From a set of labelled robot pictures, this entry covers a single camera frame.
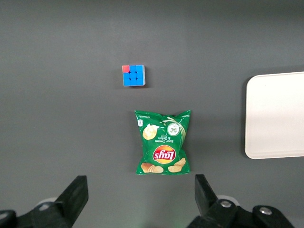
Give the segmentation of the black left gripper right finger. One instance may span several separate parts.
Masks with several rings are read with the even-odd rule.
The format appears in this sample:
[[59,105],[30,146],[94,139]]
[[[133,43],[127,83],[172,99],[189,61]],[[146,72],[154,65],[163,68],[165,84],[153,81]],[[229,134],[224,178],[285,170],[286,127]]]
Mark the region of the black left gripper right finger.
[[205,175],[195,175],[195,200],[200,211],[189,228],[292,228],[284,214],[271,206],[257,205],[246,211],[231,199],[214,193]]

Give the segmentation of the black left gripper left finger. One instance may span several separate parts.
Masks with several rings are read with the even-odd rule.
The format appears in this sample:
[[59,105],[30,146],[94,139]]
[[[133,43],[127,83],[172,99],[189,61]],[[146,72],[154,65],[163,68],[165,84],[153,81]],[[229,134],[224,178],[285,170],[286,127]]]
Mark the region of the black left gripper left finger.
[[87,177],[79,175],[58,198],[45,199],[22,216],[18,217],[14,210],[2,210],[0,226],[2,228],[71,228],[87,202]]

